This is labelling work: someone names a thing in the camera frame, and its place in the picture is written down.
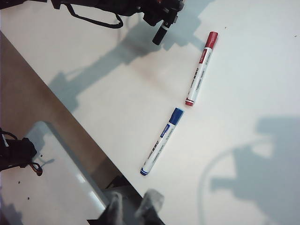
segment floor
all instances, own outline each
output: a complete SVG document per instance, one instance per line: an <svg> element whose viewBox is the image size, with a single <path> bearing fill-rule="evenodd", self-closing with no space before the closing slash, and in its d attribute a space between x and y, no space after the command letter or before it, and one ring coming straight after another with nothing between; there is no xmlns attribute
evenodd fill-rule
<svg viewBox="0 0 300 225"><path fill-rule="evenodd" d="M49 122L100 188L121 174L2 33L0 56L0 127L3 130L20 139L35 122Z"/></svg>

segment red marker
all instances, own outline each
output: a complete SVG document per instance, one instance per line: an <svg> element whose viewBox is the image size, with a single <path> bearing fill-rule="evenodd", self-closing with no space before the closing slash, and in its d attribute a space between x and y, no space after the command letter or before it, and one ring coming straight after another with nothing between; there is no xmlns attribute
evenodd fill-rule
<svg viewBox="0 0 300 225"><path fill-rule="evenodd" d="M189 92L187 94L186 105L193 106L196 101L196 98L197 98L197 95L199 92L199 88L200 88L201 82L203 80L203 76L204 76L207 64L210 60L212 48L216 42L217 36L218 36L218 33L212 31L212 32L210 32L210 34L207 38L205 48L203 49L198 68L196 69L196 72L195 72L195 75L194 75L194 78L192 81L191 88L189 89Z"/></svg>

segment red marker cap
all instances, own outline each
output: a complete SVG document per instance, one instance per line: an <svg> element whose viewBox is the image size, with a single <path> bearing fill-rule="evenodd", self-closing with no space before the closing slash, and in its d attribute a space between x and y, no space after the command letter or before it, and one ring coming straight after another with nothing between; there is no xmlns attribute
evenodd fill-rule
<svg viewBox="0 0 300 225"><path fill-rule="evenodd" d="M214 31L210 32L210 34L208 35L205 47L209 47L212 49L217 40L217 36L218 36L218 33L214 32Z"/></svg>
<svg viewBox="0 0 300 225"><path fill-rule="evenodd" d="M191 102L186 101L186 105L193 106L194 103L191 103Z"/></svg>

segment black cable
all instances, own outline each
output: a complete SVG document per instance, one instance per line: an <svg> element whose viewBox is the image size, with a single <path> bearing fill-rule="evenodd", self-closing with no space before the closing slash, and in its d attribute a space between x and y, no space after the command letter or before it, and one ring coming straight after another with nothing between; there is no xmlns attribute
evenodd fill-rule
<svg viewBox="0 0 300 225"><path fill-rule="evenodd" d="M73 7L71 6L71 4L64 4L67 9L69 10L70 14L78 19L82 19L82 20L85 20L85 21L88 21L90 23L93 23L93 24L96 24L96 25L99 25L99 26L103 26L103 27L108 27L108 28L113 28L113 29L117 29L117 28L121 28L123 26L123 21L121 20L120 16L118 14L115 14L116 15L116 18L117 20L119 20L119 23L118 24L109 24L109 23L105 23L105 22L100 22L100 21L97 21L97 20L92 20L92 19L89 19L89 18L86 18L86 17L83 17L83 16L80 16L80 15L77 15L75 12L74 12L74 9Z"/></svg>
<svg viewBox="0 0 300 225"><path fill-rule="evenodd" d="M1 133L4 134L4 135L11 136L11 137L14 138L15 140L18 140L17 136L16 136L16 135L13 135L13 134L10 133L10 132L7 132L7 131L2 130Z"/></svg>

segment blue marker cap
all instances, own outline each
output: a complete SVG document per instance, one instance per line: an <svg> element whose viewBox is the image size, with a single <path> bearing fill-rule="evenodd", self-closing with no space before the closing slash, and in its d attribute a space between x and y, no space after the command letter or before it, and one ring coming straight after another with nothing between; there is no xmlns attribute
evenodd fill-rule
<svg viewBox="0 0 300 225"><path fill-rule="evenodd" d="M174 112L172 113L172 116L169 120L169 123L172 123L174 125L177 125L177 123L179 122L181 116L183 115L184 111L182 109L179 108L175 108Z"/></svg>

